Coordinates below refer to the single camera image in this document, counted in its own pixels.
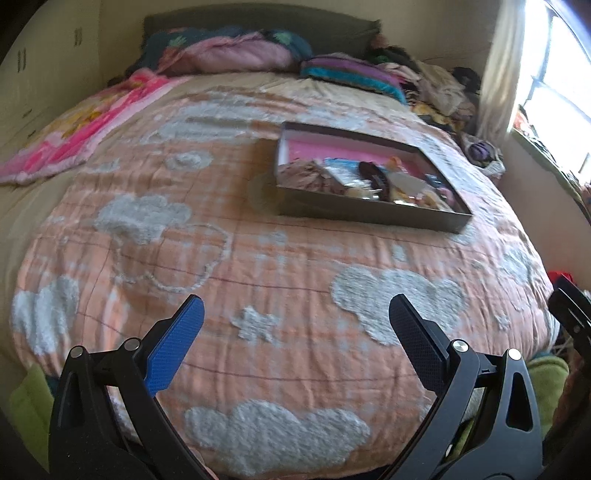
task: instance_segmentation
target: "black gripper pad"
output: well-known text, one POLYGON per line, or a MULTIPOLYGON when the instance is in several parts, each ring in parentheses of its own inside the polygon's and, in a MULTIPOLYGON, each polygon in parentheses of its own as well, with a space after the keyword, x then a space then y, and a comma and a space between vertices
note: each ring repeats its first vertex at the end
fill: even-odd
POLYGON ((390 301, 389 316, 423 387, 442 395, 449 379, 449 338, 437 323, 422 319, 403 294, 390 301))

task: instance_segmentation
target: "cabinet door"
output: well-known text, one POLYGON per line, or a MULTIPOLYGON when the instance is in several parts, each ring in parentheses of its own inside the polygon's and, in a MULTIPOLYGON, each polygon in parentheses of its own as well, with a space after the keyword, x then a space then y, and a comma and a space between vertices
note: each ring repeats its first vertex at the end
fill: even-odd
POLYGON ((100 89, 99 8, 100 0, 49 0, 29 20, 0 64, 0 147, 100 89))

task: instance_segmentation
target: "green towel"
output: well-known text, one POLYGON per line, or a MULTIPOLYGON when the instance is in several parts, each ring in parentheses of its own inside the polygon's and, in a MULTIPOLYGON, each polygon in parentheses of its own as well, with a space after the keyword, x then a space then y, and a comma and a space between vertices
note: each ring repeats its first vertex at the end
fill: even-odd
POLYGON ((12 425, 35 460, 49 471, 49 421, 53 396, 47 386, 45 374, 39 365, 33 365, 25 380, 10 395, 9 411, 12 425))
MULTIPOLYGON (((561 358, 553 355, 541 356, 527 362, 531 385, 534 387, 535 399, 538 403, 542 438, 546 436, 552 426, 552 416, 562 395, 564 382, 569 376, 569 366, 561 358)), ((468 422, 454 445, 450 459, 460 455, 474 421, 468 422)))

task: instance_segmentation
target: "pink blanket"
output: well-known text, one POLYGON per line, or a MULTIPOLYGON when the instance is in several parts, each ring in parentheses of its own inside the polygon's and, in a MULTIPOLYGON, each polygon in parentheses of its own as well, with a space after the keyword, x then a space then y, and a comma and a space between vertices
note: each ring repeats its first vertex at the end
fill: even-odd
POLYGON ((259 32, 239 37, 213 37, 183 50, 164 53, 158 72, 169 76, 195 73, 287 71, 294 67, 283 45, 265 40, 259 32))
POLYGON ((186 80, 141 69, 83 100, 0 166, 0 184, 31 183, 85 162, 109 132, 186 80))

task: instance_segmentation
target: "blue gripper pad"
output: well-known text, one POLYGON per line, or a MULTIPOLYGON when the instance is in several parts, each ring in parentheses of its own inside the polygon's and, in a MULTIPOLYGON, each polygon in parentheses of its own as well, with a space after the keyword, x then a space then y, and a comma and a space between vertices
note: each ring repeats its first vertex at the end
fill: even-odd
POLYGON ((449 339, 439 325, 424 320, 405 295, 390 301, 390 325, 400 340, 423 387, 441 395, 447 384, 449 339))
POLYGON ((203 300, 191 295, 172 318, 173 324, 148 355, 145 385, 154 397, 166 390, 203 326, 203 300))

